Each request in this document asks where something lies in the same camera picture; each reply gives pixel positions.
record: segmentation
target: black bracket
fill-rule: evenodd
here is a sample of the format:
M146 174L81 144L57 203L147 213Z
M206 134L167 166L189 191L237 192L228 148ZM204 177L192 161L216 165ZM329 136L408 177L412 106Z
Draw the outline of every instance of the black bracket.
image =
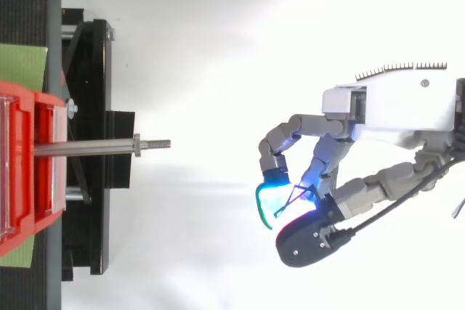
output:
M75 25L72 38L62 38L64 95L78 112L68 121L70 140L134 136L135 114L111 106L110 25L84 22L81 9L63 9L62 20ZM69 187L87 189L89 199L68 201L62 215L62 280L73 280L73 267L90 266L93 275L108 268L110 189L129 188L131 155L68 158Z

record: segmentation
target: cyan light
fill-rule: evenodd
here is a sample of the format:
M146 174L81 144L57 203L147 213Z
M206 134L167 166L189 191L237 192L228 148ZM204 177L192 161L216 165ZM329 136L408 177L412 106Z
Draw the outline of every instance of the cyan light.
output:
M256 200L263 223L269 229L273 229L278 220L279 226L282 226L283 222L288 224L307 212L315 210L316 207L312 201L303 196L298 197L302 191L290 183L259 186Z

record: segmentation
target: green mat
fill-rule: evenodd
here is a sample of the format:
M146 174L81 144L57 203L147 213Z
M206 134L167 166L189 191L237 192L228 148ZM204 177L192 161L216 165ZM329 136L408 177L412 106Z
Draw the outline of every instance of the green mat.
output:
M0 80L18 83L30 90L42 91L47 48L0 44ZM34 236L0 258L0 266L30 268Z

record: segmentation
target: red plastic bin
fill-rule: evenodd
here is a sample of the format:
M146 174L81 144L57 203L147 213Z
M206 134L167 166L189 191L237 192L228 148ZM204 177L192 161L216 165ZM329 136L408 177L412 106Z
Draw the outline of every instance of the red plastic bin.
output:
M32 91L0 81L0 256L35 228Z
M68 114L65 103L52 95L35 93L36 143L66 142ZM36 232L52 224L66 206L66 158L36 158Z

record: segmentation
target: robotic hand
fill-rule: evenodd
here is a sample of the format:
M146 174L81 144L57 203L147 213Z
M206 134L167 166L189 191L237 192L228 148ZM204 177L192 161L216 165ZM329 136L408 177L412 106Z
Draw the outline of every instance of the robotic hand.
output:
M433 189L450 167L465 160L465 79L457 81L447 64L385 65L356 79L324 92L324 115L294 115L260 142L264 183L256 190L257 206L263 223L279 231L276 248L288 266L332 254L419 191ZM283 152L302 136L320 140L310 167L292 185ZM339 162L362 139L409 150L423 147L415 163L399 163L336 188ZM394 202L357 227L334 226L382 200Z

